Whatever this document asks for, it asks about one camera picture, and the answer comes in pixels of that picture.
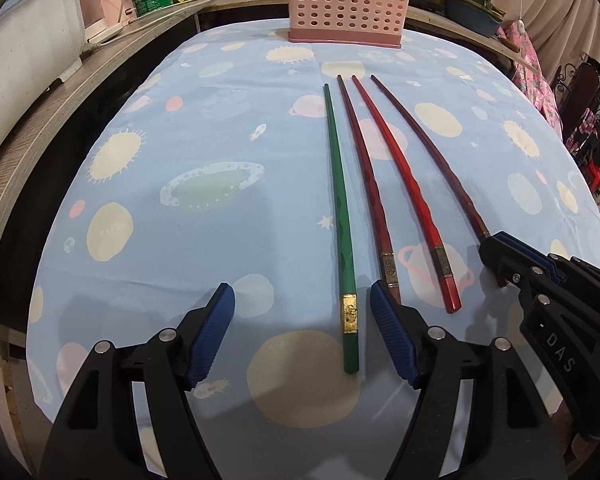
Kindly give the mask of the pink floral garment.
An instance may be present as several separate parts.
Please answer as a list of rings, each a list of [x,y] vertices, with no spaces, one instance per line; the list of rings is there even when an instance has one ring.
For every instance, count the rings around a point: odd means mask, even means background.
[[[500,27],[498,38],[506,39],[519,49],[518,54],[526,64],[514,63],[513,82],[561,139],[562,120],[554,92],[543,75],[538,54],[524,29],[524,23],[516,21],[506,28]]]

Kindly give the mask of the beige curtain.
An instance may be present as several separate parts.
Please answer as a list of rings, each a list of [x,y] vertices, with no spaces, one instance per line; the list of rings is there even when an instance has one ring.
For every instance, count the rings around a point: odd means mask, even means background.
[[[559,66],[592,58],[600,63],[598,0],[492,0],[507,23],[523,24],[546,79]]]

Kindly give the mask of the pink plastic utensil basket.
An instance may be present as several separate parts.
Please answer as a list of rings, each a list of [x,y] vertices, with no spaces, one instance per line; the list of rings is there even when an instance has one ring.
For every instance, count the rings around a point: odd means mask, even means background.
[[[288,0],[293,42],[398,48],[408,0]]]

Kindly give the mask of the light blue planet tablecloth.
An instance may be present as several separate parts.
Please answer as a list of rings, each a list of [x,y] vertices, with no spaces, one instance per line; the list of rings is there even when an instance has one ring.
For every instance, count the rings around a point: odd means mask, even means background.
[[[515,346],[555,411],[560,395],[518,330],[513,287],[493,281],[452,191],[375,75],[434,141],[486,226],[600,268],[600,212],[544,117],[478,54],[419,32],[397,49],[293,44],[284,20],[227,25],[170,53],[86,155],[47,237],[30,303],[27,361],[54,418],[87,352],[141,344],[230,284],[236,311],[188,400],[227,479],[380,479],[417,394],[360,304],[358,374],[342,367],[332,92],[358,299],[379,268],[341,75],[384,205],[401,296],[460,340]],[[449,314],[398,168],[352,77],[398,141],[448,254]]]

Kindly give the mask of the green chopstick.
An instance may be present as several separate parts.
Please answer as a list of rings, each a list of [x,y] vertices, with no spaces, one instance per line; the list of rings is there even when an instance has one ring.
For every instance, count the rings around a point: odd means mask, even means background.
[[[332,164],[332,189],[334,190],[336,244],[338,257],[338,281],[340,292],[340,318],[342,328],[343,369],[347,374],[358,374],[358,295],[356,294],[356,274],[354,270],[353,245],[346,180],[337,131],[332,92],[328,84],[323,86],[330,163]]]

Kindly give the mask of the dark red chopstick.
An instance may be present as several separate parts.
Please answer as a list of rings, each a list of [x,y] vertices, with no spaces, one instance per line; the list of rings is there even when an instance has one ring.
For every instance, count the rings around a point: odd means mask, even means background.
[[[436,147],[436,144],[432,142],[428,134],[416,122],[416,119],[406,109],[406,107],[396,98],[396,96],[379,80],[375,75],[370,76],[370,79],[376,84],[376,87],[382,92],[382,94],[390,101],[393,107],[400,113],[403,119],[412,128],[416,136],[419,138],[420,143],[426,148],[427,153],[434,161],[438,169],[443,174],[446,183],[451,188],[456,200],[460,204],[460,208],[463,209],[465,216],[467,217],[469,224],[475,232],[475,236],[479,242],[483,242],[490,236],[490,231],[486,227],[483,218],[478,213],[478,210],[470,198],[469,194],[464,189],[462,182],[454,174],[454,171],[442,155],[442,153]]]

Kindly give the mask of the bright red chopstick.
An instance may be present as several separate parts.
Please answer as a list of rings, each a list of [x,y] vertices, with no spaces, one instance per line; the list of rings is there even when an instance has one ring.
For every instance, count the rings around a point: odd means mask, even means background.
[[[396,168],[398,168],[406,192],[408,196],[410,196],[420,229],[422,230],[422,234],[424,234],[430,252],[431,261],[434,264],[434,270],[437,274],[445,310],[449,314],[456,313],[462,307],[460,293],[458,292],[455,283],[452,266],[448,254],[446,253],[442,237],[437,226],[434,224],[434,219],[432,218],[429,206],[426,203],[424,196],[422,196],[422,190],[413,176],[411,167],[408,164],[398,141],[393,136],[387,122],[380,114],[378,107],[363,87],[362,82],[357,76],[353,76],[352,81],[355,88],[358,89],[358,93],[362,96],[374,122],[376,122],[376,126],[381,133],[385,144],[387,144],[387,148],[396,164]]]

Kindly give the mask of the dark maroon chopstick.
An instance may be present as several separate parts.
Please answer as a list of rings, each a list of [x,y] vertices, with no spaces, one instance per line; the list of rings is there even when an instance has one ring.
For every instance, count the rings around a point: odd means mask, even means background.
[[[358,163],[361,167],[366,200],[370,210],[370,220],[375,239],[375,247],[378,255],[379,270],[381,278],[388,286],[389,292],[397,304],[401,303],[400,285],[398,271],[396,270],[396,258],[394,258],[391,236],[387,226],[384,206],[382,206],[379,188],[375,179],[372,162],[368,154],[364,136],[355,110],[349,96],[346,84],[341,75],[337,76],[339,90],[342,96],[344,109],[347,113],[349,126],[352,131]]]

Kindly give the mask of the blue white dish rack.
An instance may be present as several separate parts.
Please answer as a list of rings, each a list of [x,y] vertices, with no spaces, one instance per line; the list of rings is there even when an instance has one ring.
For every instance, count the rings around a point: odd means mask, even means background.
[[[8,0],[0,11],[0,146],[56,79],[81,66],[80,0]]]

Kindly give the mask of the red plastic stool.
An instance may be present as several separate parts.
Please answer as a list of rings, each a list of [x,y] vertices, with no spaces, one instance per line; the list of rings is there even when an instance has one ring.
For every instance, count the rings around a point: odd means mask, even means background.
[[[583,175],[591,193],[596,195],[600,192],[600,167],[592,159],[584,165]]]

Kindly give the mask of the dark teal basin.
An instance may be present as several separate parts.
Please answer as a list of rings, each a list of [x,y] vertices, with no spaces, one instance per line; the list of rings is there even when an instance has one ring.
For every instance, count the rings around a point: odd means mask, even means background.
[[[494,36],[505,18],[499,8],[475,0],[444,0],[444,12],[449,20],[485,37]]]

